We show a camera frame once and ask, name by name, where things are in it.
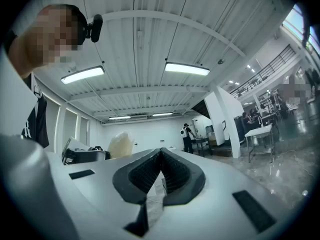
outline plastic bag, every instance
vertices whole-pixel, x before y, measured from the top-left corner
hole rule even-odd
[[[134,139],[127,131],[122,131],[114,136],[109,144],[108,151],[111,158],[122,158],[132,155]]]

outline railing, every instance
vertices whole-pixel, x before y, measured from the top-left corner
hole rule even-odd
[[[291,48],[290,44],[288,44],[288,46],[284,48],[284,50],[280,52],[280,54],[275,57],[273,61],[271,61],[267,66],[251,77],[248,81],[240,85],[237,89],[233,90],[230,94],[237,99],[243,94],[249,92],[256,86],[263,83],[263,81],[267,80],[269,76],[274,74],[281,66],[286,64],[286,62],[295,54],[296,52]]]

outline black pants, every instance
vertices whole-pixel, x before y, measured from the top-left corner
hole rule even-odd
[[[191,154],[194,153],[194,150],[192,149],[192,142],[189,136],[183,138],[183,144],[184,144],[184,152],[188,152],[188,149],[189,149],[189,153]]]

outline fluorescent light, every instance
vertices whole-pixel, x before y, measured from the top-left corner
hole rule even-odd
[[[171,72],[196,74],[196,75],[202,75],[202,76],[207,76],[210,73],[210,70],[204,67],[179,64],[179,63],[170,63],[170,62],[165,64],[164,70],[171,71]]]
[[[161,113],[161,114],[153,114],[153,117],[159,117],[159,116],[169,116],[172,115],[173,113]]]
[[[101,66],[91,67],[91,68],[87,68],[87,69],[69,74],[67,76],[64,76],[61,78],[61,82],[66,85],[81,79],[100,76],[100,75],[103,75],[104,73],[105,71]]]
[[[131,116],[118,116],[118,117],[109,117],[109,120],[118,120],[118,119],[130,119]]]

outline ceiling light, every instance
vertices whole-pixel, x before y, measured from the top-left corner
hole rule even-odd
[[[179,63],[171,63],[171,62],[168,62],[165,64],[164,70],[171,71],[171,72],[196,74],[196,75],[202,75],[202,76],[207,76],[210,73],[210,70],[204,67],[179,64]]]
[[[69,74],[67,76],[64,76],[61,78],[61,82],[66,85],[81,79],[100,76],[100,75],[103,75],[104,73],[105,71],[101,66],[91,67],[91,68],[87,68],[87,69]]]
[[[118,117],[109,117],[109,120],[118,120],[118,119],[130,119],[131,116],[118,116]]]
[[[172,115],[173,113],[161,113],[161,114],[153,114],[153,117],[159,117],[159,116],[169,116]]]

